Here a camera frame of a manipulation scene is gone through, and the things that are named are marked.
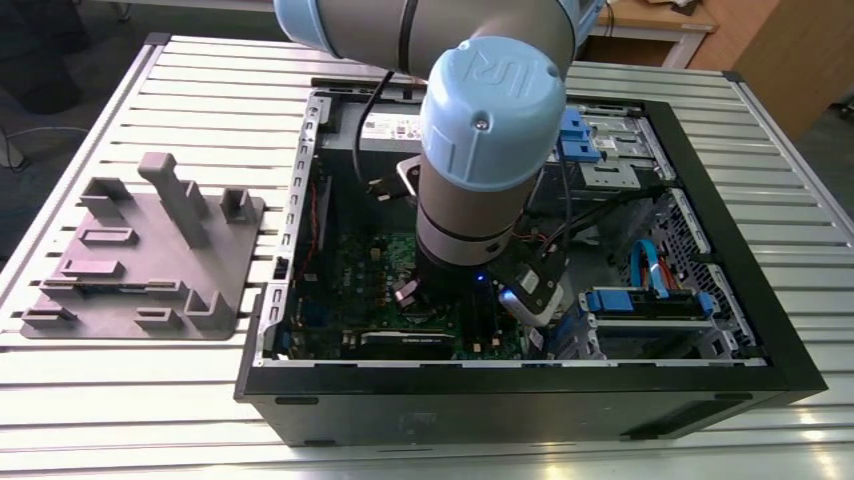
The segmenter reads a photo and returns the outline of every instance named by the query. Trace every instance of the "white wire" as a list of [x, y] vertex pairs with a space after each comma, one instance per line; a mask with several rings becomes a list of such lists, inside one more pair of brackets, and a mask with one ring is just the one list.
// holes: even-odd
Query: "white wire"
[[31, 128], [29, 130], [24, 130], [21, 132], [15, 132], [15, 133], [7, 135], [5, 138], [15, 138], [15, 137], [19, 137], [21, 135], [27, 135], [28, 133], [40, 132], [40, 131], [46, 131], [46, 130], [70, 130], [70, 131], [80, 132], [80, 133], [90, 133], [90, 131], [86, 128], [78, 128], [78, 127], [37, 127], [37, 128]]

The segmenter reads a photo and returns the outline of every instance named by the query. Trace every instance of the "blue plastic clip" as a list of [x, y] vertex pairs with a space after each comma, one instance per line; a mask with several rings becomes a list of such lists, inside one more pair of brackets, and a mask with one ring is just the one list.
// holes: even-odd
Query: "blue plastic clip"
[[602, 153], [590, 141], [590, 126], [577, 108], [567, 108], [561, 120], [561, 146], [570, 162], [599, 163]]

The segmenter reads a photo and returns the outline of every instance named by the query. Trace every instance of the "aluminum table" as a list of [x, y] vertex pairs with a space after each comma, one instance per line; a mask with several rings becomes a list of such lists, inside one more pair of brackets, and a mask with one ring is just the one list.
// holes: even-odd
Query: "aluminum table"
[[[830, 390], [675, 441], [291, 449], [232, 400], [248, 311], [271, 274], [311, 78], [383, 72], [295, 44], [150, 40], [0, 274], [0, 476], [854, 478], [854, 229], [742, 84], [585, 63], [567, 81], [578, 95], [673, 105]], [[238, 334], [28, 340], [20, 315], [86, 213], [80, 191], [92, 176], [150, 191], [136, 162], [152, 150], [175, 154], [203, 193], [239, 185], [267, 202]]]

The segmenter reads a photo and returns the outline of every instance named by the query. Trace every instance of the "white label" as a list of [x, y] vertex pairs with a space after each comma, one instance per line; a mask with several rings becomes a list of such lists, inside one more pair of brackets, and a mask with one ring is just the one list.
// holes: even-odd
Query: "white label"
[[599, 149], [610, 148], [613, 150], [617, 150], [617, 142], [610, 137], [602, 137], [602, 138], [597, 137], [593, 139], [593, 143], [597, 145], [597, 148]]
[[420, 141], [422, 120], [418, 115], [371, 113], [362, 128], [362, 138]]
[[529, 333], [529, 339], [531, 343], [537, 347], [538, 350], [543, 349], [543, 335], [537, 331], [535, 328], [531, 329], [531, 333]]
[[683, 23], [682, 24], [682, 29], [683, 30], [703, 30], [705, 32], [710, 31], [714, 27], [709, 26], [709, 25], [695, 25], [693, 23]]

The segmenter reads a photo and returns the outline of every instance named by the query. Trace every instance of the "floor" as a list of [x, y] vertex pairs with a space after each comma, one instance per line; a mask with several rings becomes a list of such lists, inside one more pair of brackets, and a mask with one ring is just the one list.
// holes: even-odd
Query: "floor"
[[[134, 5], [131, 22], [119, 23], [107, 3], [84, 1], [80, 14], [92, 37], [92, 47], [67, 57], [67, 65], [84, 99], [58, 115], [28, 114], [0, 92], [0, 126], [21, 130], [43, 126], [88, 128], [152, 31], [254, 40], [284, 40], [272, 14]], [[19, 137], [16, 148], [31, 167], [13, 174], [0, 170], [0, 266], [12, 254], [27, 227], [63, 174], [83, 136], [47, 131]], [[797, 147], [818, 176], [854, 216], [854, 121], [827, 111]]]

